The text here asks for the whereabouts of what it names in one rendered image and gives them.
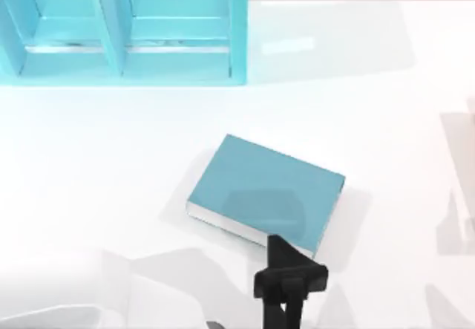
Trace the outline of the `light blue rack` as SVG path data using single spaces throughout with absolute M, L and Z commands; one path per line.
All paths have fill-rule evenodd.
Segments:
M 248 0 L 0 0 L 0 85 L 242 85 Z

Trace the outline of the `teal book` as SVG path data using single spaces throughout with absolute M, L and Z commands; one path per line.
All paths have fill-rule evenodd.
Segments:
M 265 246 L 279 235 L 313 258 L 345 176 L 228 134 L 186 203 L 188 215 Z

